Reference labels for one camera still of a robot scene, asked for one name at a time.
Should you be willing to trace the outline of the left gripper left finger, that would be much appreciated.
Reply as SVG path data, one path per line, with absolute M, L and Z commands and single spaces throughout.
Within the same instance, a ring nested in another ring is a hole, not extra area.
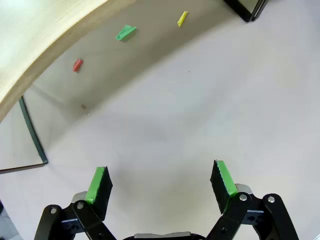
M 112 187 L 108 168 L 97 167 L 88 190 L 75 194 L 69 206 L 44 208 L 34 240 L 74 240 L 79 233 L 89 240 L 117 240 L 103 223 Z

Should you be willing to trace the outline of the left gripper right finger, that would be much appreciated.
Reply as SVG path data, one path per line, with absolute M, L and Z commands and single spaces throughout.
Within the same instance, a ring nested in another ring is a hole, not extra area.
M 206 240 L 233 240 L 242 225 L 252 226 L 259 240 L 299 240 L 278 194 L 256 197 L 249 186 L 234 183 L 222 160 L 214 161 L 210 182 L 221 216 Z

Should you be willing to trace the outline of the red paper scrap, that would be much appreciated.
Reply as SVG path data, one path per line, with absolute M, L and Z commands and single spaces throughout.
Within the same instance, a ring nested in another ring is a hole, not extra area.
M 73 64 L 73 68 L 72 68 L 73 72 L 77 73 L 81 69 L 82 64 L 83 64 L 83 60 L 81 58 L 78 58 L 76 62 Z

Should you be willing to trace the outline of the green paper scrap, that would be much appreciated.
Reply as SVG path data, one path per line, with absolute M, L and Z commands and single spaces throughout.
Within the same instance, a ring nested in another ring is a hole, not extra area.
M 115 36 L 115 39 L 117 41 L 124 41 L 126 38 L 128 38 L 130 35 L 132 35 L 136 31 L 135 26 L 131 26 L 126 24 L 121 31 Z

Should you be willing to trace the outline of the yellow paper scrap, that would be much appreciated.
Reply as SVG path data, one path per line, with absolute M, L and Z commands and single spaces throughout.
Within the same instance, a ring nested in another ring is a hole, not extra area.
M 183 22 L 184 22 L 184 20 L 185 20 L 185 18 L 186 18 L 186 16 L 187 16 L 187 14 L 188 14 L 188 11 L 184 11 L 184 12 L 181 14 L 181 16 L 179 17 L 179 19 L 178 19 L 178 21 L 177 21 L 178 27 L 181 27 L 181 26 L 182 26 L 182 24 L 183 24 Z

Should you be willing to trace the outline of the wooden shelf unit black frame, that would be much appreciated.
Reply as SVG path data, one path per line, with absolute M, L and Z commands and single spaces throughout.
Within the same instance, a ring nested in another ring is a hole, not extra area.
M 258 0 L 251 15 L 251 20 L 254 22 L 259 18 L 261 15 L 262 11 L 264 10 L 266 4 L 268 3 L 269 0 Z
M 43 166 L 51 145 L 98 117 L 145 125 L 134 110 L 150 101 L 120 93 L 203 34 L 243 25 L 227 1 L 0 0 L 0 175 Z M 136 31 L 116 40 L 125 25 Z

